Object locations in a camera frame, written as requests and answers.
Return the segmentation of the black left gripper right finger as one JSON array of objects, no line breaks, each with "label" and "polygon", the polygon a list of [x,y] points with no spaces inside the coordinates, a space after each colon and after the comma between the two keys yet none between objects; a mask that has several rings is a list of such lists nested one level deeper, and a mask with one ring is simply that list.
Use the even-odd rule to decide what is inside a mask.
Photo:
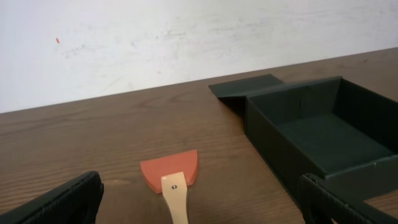
[{"label": "black left gripper right finger", "polygon": [[305,223],[397,224],[397,218],[363,202],[339,196],[313,174],[302,175],[297,187],[298,204]]}]

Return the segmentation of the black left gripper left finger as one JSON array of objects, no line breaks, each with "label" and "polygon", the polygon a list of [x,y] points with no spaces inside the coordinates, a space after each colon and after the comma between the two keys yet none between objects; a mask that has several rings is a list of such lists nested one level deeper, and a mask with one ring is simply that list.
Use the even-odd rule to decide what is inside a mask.
[{"label": "black left gripper left finger", "polygon": [[104,194],[97,171],[86,172],[1,215],[1,224],[92,224]]}]

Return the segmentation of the orange scraper with wooden handle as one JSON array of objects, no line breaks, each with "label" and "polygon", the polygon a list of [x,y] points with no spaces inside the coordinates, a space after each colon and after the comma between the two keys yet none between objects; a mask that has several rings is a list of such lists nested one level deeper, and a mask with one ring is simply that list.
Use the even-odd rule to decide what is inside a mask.
[{"label": "orange scraper with wooden handle", "polygon": [[198,174],[198,152],[191,150],[140,162],[147,185],[162,194],[174,224],[188,224],[188,186]]}]

